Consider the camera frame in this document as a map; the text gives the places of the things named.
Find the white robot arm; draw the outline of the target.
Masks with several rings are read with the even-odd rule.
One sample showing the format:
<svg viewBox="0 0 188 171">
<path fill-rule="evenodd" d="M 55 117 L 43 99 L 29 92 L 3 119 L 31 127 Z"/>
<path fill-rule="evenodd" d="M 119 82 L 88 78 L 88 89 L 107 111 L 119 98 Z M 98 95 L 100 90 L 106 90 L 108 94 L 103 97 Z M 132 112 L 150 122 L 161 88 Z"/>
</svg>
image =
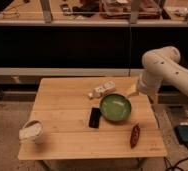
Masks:
<svg viewBox="0 0 188 171">
<path fill-rule="evenodd" d="M 137 90 L 152 95 L 165 81 L 188 97 L 188 69 L 180 66 L 179 61 L 180 52 L 173 46 L 145 52 L 142 56 L 144 70 L 138 78 Z"/>
</svg>

